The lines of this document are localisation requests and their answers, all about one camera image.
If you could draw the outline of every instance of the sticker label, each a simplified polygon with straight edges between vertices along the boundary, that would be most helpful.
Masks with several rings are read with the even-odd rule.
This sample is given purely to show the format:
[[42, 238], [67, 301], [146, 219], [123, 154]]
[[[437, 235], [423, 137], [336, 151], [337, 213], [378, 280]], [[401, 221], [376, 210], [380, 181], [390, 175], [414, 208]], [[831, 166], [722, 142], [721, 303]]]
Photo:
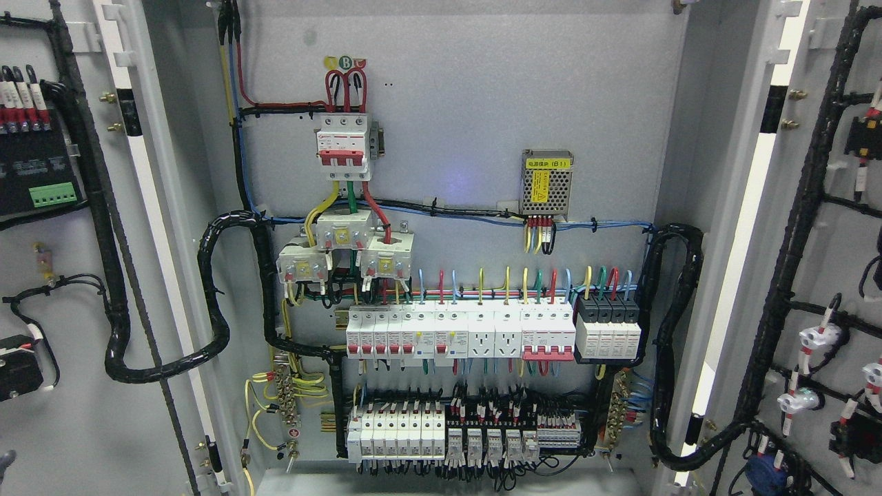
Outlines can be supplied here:
[[549, 184], [551, 172], [537, 170], [533, 173], [533, 190], [530, 192], [530, 201], [533, 203], [545, 203], [549, 200]]
[[527, 169], [532, 169], [532, 170], [560, 170], [560, 169], [569, 169], [571, 167], [572, 167], [572, 159], [570, 159], [570, 158], [557, 158], [557, 159], [530, 158], [530, 159], [527, 159]]

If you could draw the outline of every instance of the black wire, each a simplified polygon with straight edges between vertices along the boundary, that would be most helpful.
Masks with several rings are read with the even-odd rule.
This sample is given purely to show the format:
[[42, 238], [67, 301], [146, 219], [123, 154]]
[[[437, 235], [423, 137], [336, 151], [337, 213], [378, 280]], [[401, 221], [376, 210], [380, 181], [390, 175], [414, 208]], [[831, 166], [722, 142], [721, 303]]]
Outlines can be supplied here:
[[882, 260], [882, 255], [876, 255], [870, 260], [870, 263], [867, 264], [867, 267], [863, 268], [863, 275], [861, 275], [861, 281], [857, 284], [857, 294], [861, 296], [861, 298], [866, 298], [867, 295], [863, 292], [863, 286], [867, 282], [867, 276], [870, 275], [870, 269], [873, 268], [874, 265], [878, 264], [879, 261]]
[[575, 456], [573, 456], [572, 460], [570, 460], [569, 463], [567, 463], [566, 465], [564, 465], [563, 468], [561, 468], [561, 469], [557, 469], [557, 470], [555, 470], [555, 471], [553, 471], [553, 472], [549, 472], [549, 473], [547, 473], [547, 474], [543, 474], [543, 473], [538, 472], [538, 471], [535, 471], [535, 470], [533, 471], [533, 473], [536, 474], [536, 475], [539, 476], [539, 477], [551, 477], [551, 476], [560, 475], [560, 474], [564, 473], [567, 469], [569, 469], [569, 468], [570, 468], [570, 467], [576, 462], [576, 460], [578, 460], [578, 459], [579, 459], [579, 456], [578, 456], [578, 455], [575, 455]]

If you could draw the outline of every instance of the yellow wire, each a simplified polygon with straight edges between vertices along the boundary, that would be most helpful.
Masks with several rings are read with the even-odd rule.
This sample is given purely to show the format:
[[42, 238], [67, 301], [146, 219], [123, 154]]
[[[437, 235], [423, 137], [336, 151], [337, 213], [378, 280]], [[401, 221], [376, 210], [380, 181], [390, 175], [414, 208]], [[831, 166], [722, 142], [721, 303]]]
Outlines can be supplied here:
[[591, 266], [585, 269], [585, 294], [582, 295], [583, 300], [588, 299], [588, 293], [591, 292]]
[[251, 496], [254, 496], [254, 481], [251, 480], [251, 473], [245, 467], [242, 467], [242, 471], [245, 472], [245, 480], [248, 481], [248, 491]]
[[258, 440], [260, 441], [260, 444], [264, 445], [264, 447], [266, 447], [266, 449], [270, 449], [272, 451], [275, 451], [276, 447], [271, 445], [270, 443], [266, 442], [266, 440], [264, 439], [264, 436], [261, 435], [260, 431], [258, 430], [258, 416], [263, 412], [264, 412], [263, 410], [258, 410], [256, 412], [254, 412], [254, 417], [251, 417], [251, 430], [254, 431], [254, 435], [258, 436]]
[[227, 60], [227, 54], [224, 52], [223, 47], [218, 47], [220, 49], [220, 67], [223, 70], [223, 89], [224, 94], [227, 96], [227, 116], [229, 118], [229, 124], [233, 125], [233, 121], [235, 120], [235, 113], [233, 111], [233, 89], [229, 85], [229, 78], [227, 74], [229, 74], [229, 61]]
[[316, 217], [322, 214], [325, 210], [330, 207], [333, 202], [340, 195], [340, 181], [332, 181], [331, 182], [331, 194], [328, 195], [321, 203], [318, 204], [317, 207], [313, 208], [312, 211], [306, 216], [306, 239], [309, 240], [310, 246], [316, 245], [316, 237], [312, 234], [312, 222], [316, 220]]
[[542, 237], [539, 236], [539, 229], [541, 229], [541, 228], [535, 228], [535, 229], [536, 229], [536, 249], [533, 250], [533, 254], [538, 255], [539, 249], [542, 248]]
[[505, 304], [508, 304], [508, 282], [509, 282], [509, 276], [511, 274], [512, 274], [512, 268], [506, 267], [505, 268]]
[[527, 304], [527, 268], [524, 267], [524, 304]]

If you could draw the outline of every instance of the blue wire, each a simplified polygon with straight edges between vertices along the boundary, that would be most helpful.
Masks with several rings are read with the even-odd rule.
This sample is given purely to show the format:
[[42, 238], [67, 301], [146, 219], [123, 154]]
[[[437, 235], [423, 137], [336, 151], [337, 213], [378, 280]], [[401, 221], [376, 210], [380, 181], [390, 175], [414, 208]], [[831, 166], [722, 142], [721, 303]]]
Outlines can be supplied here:
[[624, 285], [624, 299], [626, 301], [631, 300], [631, 282], [634, 280], [634, 273], [630, 270], [628, 271], [628, 282]]
[[426, 303], [426, 288], [422, 285], [422, 269], [420, 269], [420, 303]]
[[570, 292], [572, 291], [572, 275], [570, 269], [566, 269], [566, 301], [570, 301]]

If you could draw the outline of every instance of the open cabinet door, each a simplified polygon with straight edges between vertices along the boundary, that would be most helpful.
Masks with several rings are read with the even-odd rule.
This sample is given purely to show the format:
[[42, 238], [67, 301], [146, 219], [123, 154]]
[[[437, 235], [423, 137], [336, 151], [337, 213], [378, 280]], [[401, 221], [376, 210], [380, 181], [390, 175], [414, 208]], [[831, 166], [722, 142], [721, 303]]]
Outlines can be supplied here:
[[[866, 182], [862, 184], [863, 179], [857, 179], [859, 159], [844, 153], [852, 119], [867, 113], [871, 95], [882, 76], [878, 69], [882, 21], [876, 19], [878, 11], [873, 8], [863, 10], [870, 4], [873, 3], [861, 2], [861, 6], [856, 7], [854, 2], [849, 7], [849, 2], [815, 1], [808, 7], [792, 78], [789, 88], [785, 88], [784, 94], [789, 97], [781, 113], [784, 125], [774, 140], [766, 139], [774, 143], [769, 145], [771, 160], [761, 187], [759, 214], [747, 251], [744, 275], [738, 283], [732, 318], [726, 329], [724, 358], [716, 373], [706, 416], [715, 425], [725, 425], [732, 417], [741, 387], [741, 381], [734, 378], [741, 378], [745, 369], [771, 365], [758, 419], [774, 436], [789, 431], [786, 436], [789, 453], [798, 453], [808, 465], [795, 462], [788, 455], [789, 466], [785, 462], [784, 471], [793, 476], [798, 470], [806, 471], [805, 467], [811, 466], [811, 470], [817, 472], [817, 477], [811, 477], [811, 490], [815, 494], [836, 493], [834, 490], [842, 494], [875, 494], [882, 480], [878, 465], [867, 461], [865, 454], [849, 460], [847, 455], [840, 456], [831, 448], [834, 439], [841, 440], [833, 436], [836, 426], [851, 422], [841, 423], [848, 397], [866, 385], [867, 377], [862, 368], [876, 364], [882, 351], [879, 341], [882, 334], [878, 332], [882, 308], [876, 298], [878, 288], [871, 279], [872, 271], [865, 285], [867, 297], [858, 291], [867, 262], [878, 255], [879, 216], [875, 208], [880, 201], [882, 178], [873, 168], [875, 162], [870, 161], [870, 167], [865, 170], [869, 170]], [[862, 13], [849, 16], [849, 8], [858, 8]], [[868, 21], [866, 28], [849, 29], [848, 36], [841, 38], [846, 20], [863, 15]], [[839, 62], [831, 69], [838, 49], [846, 46], [844, 41], [854, 40], [858, 40], [860, 46], [856, 56], [846, 57], [850, 64], [847, 78], [829, 86], [831, 74], [846, 66]], [[826, 91], [837, 88], [841, 90], [839, 96], [827, 99]], [[835, 119], [826, 121], [835, 114], [841, 114], [838, 129], [831, 124]], [[821, 138], [819, 133], [824, 129], [829, 130], [832, 141]], [[829, 152], [828, 160], [825, 151]], [[855, 195], [856, 183], [864, 190], [860, 197]], [[801, 231], [808, 233], [804, 242], [782, 248], [785, 236], [795, 239], [792, 236], [800, 230], [795, 229], [800, 219], [804, 223]], [[787, 252], [791, 256], [782, 258]], [[790, 272], [789, 277], [781, 277], [782, 267], [789, 267], [784, 271]], [[837, 293], [841, 293], [841, 302], [831, 321], [842, 328], [839, 337], [843, 339], [836, 338], [835, 346], [828, 343], [810, 354], [811, 371], [803, 371], [798, 385], [794, 385], [792, 371], [801, 370], [801, 357], [806, 355], [800, 331], [813, 327], [817, 331], [819, 324], [823, 326], [822, 314], [829, 304], [834, 305], [831, 300]], [[774, 359], [758, 364], [750, 360], [751, 348], [756, 346], [753, 337], [764, 309], [768, 318], [769, 309], [775, 308], [770, 304], [775, 301], [784, 302], [777, 306], [783, 308], [783, 312], [771, 312], [783, 318], [779, 329], [781, 337], [777, 340]], [[826, 391], [822, 393], [826, 402], [820, 410], [798, 411], [792, 420], [787, 420], [778, 398], [793, 392], [797, 386], [814, 392]], [[856, 408], [855, 416], [864, 419], [876, 416], [878, 422], [878, 413], [863, 398]], [[871, 432], [872, 428], [862, 435], [872, 435]], [[707, 429], [705, 433], [706, 436], [714, 434]], [[749, 441], [743, 436], [732, 445], [724, 467], [715, 459], [702, 468], [699, 474], [703, 486], [709, 490], [717, 480], [721, 492], [727, 487], [733, 487], [733, 491], [749, 491], [747, 478], [738, 472], [748, 467], [747, 475], [753, 475], [742, 452], [755, 455], [758, 440], [759, 436], [752, 438], [753, 446], [744, 451]], [[782, 451], [779, 447], [775, 453]]]

